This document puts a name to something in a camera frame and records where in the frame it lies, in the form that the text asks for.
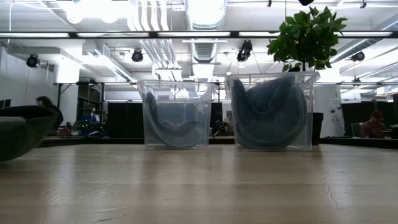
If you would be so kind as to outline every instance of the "table surface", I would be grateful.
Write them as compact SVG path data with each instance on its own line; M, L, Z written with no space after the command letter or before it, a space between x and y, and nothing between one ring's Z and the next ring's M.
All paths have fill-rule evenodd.
M0 164L0 223L398 223L398 152L35 149Z

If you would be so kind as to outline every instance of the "person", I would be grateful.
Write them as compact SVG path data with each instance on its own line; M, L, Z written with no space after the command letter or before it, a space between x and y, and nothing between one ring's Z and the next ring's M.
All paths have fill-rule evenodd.
M361 138L384 138L386 126L383 121L383 114L378 110L373 111L371 119L361 125Z
M40 96L38 98L36 98L36 102L39 106L43 107L43 108L47 108L49 110L52 110L54 112L56 112L58 114L57 116L57 120L54 124L54 129L57 129L62 121L63 121L63 115L62 112L51 102L51 100L46 97L46 96Z

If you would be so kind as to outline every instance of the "potted plant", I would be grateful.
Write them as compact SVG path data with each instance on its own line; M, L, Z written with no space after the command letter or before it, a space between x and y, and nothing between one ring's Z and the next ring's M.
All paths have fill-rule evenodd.
M326 7L322 13L316 7L310 12L300 11L294 17L286 17L280 27L280 35L269 40L268 54L274 54L275 62L284 62L283 72L295 68L331 68L329 59L337 54L332 47L338 44L339 32L346 27L346 18L336 18ZM313 144L319 144L323 113L313 113Z

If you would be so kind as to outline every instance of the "white pillar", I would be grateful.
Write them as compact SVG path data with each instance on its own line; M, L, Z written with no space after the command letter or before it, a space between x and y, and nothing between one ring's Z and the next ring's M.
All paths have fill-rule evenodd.
M80 66L70 60L62 61L54 68L55 82L57 83L76 83L79 81ZM72 85L68 87L61 95L60 111L63 114L63 123L73 124L76 122L77 103L78 103L78 86Z
M319 71L319 82L340 82L338 69L326 69ZM316 86L314 91L315 111L323 113L321 138L327 136L343 136L344 120L341 110L340 86Z

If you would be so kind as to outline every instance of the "clear plastic bin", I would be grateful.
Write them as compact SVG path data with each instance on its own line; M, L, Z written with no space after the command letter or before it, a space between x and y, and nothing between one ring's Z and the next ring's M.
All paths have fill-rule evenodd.
M208 146L215 84L141 80L137 85L142 97L147 149Z
M316 72L229 76L225 85L236 149L311 151L313 84L318 76Z

